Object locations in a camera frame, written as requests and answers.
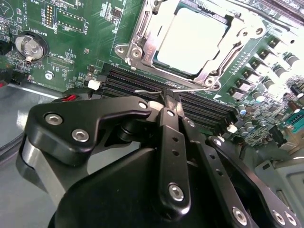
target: connector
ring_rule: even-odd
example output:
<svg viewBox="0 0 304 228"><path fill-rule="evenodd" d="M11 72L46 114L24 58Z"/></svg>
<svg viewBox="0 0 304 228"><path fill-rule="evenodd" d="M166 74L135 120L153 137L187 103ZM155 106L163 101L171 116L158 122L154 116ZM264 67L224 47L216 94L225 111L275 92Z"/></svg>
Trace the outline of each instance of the connector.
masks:
<svg viewBox="0 0 304 228"><path fill-rule="evenodd" d="M292 114L287 120L286 125L291 125L294 129L292 133L298 133L304 127L304 110L301 109L298 113Z"/></svg>

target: chip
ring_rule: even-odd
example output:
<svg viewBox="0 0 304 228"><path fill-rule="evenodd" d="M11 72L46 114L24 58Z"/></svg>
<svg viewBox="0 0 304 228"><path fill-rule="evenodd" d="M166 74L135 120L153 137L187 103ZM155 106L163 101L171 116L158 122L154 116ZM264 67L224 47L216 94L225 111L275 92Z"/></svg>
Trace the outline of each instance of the chip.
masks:
<svg viewBox="0 0 304 228"><path fill-rule="evenodd" d="M274 112L275 110L277 110L277 107L275 106L272 106L271 108L268 109L268 111L271 113Z"/></svg>
<svg viewBox="0 0 304 228"><path fill-rule="evenodd" d="M282 113L279 113L278 115L275 116L275 119L280 120L284 117Z"/></svg>

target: black ram slot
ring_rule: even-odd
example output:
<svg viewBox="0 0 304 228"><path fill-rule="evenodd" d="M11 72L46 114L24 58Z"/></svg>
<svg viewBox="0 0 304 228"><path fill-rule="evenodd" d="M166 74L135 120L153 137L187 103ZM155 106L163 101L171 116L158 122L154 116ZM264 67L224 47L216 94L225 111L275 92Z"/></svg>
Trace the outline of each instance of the black ram slot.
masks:
<svg viewBox="0 0 304 228"><path fill-rule="evenodd" d="M158 95L135 94L135 89L147 91L161 91L170 88L161 82L126 71L111 65L104 65L102 74L107 76L103 97L139 96L146 101L156 100ZM226 119L229 122L236 119L234 108L219 104L204 97L191 93L181 93L181 101L187 117L204 130L214 132L214 129L224 130Z"/></svg>

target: cable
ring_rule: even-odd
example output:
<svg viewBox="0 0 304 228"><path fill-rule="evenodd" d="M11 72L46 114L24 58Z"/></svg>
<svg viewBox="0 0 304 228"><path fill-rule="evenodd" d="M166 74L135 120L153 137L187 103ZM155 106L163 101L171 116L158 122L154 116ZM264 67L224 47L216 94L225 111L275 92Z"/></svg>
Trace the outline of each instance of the cable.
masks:
<svg viewBox="0 0 304 228"><path fill-rule="evenodd" d="M15 139L0 147L0 165L10 160L19 150L22 142L23 133Z"/></svg>

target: screw hole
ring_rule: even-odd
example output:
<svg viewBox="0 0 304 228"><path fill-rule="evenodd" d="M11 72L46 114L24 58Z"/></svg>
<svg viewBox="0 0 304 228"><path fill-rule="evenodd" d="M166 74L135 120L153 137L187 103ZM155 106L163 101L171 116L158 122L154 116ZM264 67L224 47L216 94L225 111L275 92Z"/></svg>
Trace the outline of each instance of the screw hole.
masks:
<svg viewBox="0 0 304 228"><path fill-rule="evenodd" d="M178 153L176 150L172 150L172 153L175 155L175 156L179 156L180 153Z"/></svg>
<svg viewBox="0 0 304 228"><path fill-rule="evenodd" d="M262 29L262 28L258 28L258 29L256 30L256 34L257 34L257 35L262 34L262 32L263 32L263 29Z"/></svg>
<svg viewBox="0 0 304 228"><path fill-rule="evenodd" d="M83 138L85 134L83 134L82 132L77 132L76 136L79 138Z"/></svg>
<svg viewBox="0 0 304 228"><path fill-rule="evenodd" d="M49 119L50 121L53 121L53 122L55 122L55 123L57 123L58 122L58 118L57 117L51 117L50 119Z"/></svg>
<svg viewBox="0 0 304 228"><path fill-rule="evenodd" d="M224 174L222 173L222 171L221 171L221 170L219 170L219 169L216 169L216 172L217 172L217 173L218 173L218 175L219 175L219 176L221 176L221 177L224 175Z"/></svg>

